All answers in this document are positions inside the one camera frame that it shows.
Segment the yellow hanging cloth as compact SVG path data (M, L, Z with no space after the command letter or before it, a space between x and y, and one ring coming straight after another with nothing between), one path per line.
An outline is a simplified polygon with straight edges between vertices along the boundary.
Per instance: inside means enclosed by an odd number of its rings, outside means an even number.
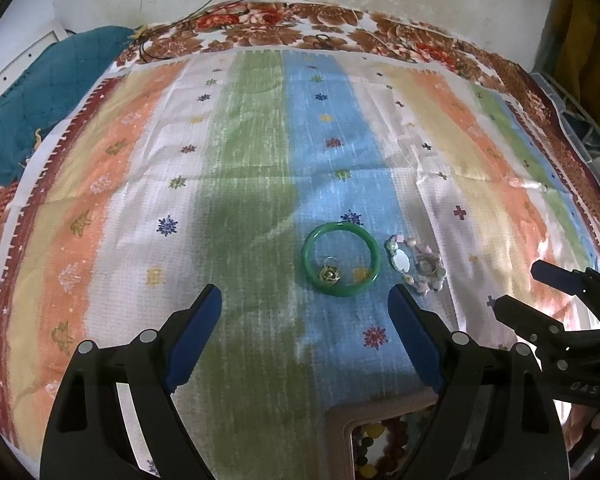
M552 0L535 68L553 77L600 125L600 0Z

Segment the teal quilted pillow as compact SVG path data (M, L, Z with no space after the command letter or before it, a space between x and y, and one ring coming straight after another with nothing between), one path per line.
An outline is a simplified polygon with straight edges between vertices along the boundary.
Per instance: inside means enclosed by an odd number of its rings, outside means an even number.
M79 104L128 46L132 29L104 26L47 47L0 96L0 185L20 179L36 136Z

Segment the striped colourful woven cloth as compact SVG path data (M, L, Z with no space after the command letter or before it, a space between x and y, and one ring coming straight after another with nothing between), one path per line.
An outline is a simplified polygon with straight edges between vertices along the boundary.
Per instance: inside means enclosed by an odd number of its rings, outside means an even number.
M598 189L531 110L436 63L294 49L197 53L122 70L79 127L44 143L3 236L0 431L37 472L76 346L127 344L204 285L222 316L174 403L220 479L324 479L335 405L419 389L387 312L388 261L362 294L319 292L304 240L350 222L441 258L420 303L480 344L516 340L509 294L568 327L576 300L532 280L545 259L600 271Z

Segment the metal jewelry tin box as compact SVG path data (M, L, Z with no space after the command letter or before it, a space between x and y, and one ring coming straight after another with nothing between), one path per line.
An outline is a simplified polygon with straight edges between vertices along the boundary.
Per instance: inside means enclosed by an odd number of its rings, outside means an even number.
M426 388L330 408L325 415L329 478L394 478L413 451L419 422L436 401Z

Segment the green jade bangle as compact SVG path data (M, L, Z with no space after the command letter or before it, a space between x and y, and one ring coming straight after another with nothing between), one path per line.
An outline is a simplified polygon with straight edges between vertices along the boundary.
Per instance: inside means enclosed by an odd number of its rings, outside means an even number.
M380 247L358 224L327 222L304 239L300 264L306 284L316 292L351 298L376 284L381 270Z

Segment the brown floral bedsheet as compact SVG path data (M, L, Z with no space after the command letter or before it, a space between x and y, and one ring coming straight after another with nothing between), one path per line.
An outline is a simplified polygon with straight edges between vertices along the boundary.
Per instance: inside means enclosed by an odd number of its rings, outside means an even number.
M577 213L567 222L564 232L571 245L583 248L600 269L600 191L558 126L548 97L517 64L434 26L406 24L386 14L323 3L224 4L176 24L143 32L133 30L128 46L100 77L109 77L135 64L259 48L358 52L366 58L425 64L466 79L477 86L480 94L494 91L510 96L529 144L522 156L524 168L532 179L564 194L567 206L576 208ZM0 247L8 207L20 179L0 185ZM0 276L6 272L6 266L0 263Z

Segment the white board with holes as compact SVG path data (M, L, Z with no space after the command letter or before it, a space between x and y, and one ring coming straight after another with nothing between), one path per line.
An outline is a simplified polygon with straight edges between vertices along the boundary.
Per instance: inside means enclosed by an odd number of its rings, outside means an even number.
M34 33L27 47L21 50L0 71L0 96L49 46L67 38L68 32L60 24L60 21L53 20L42 25Z

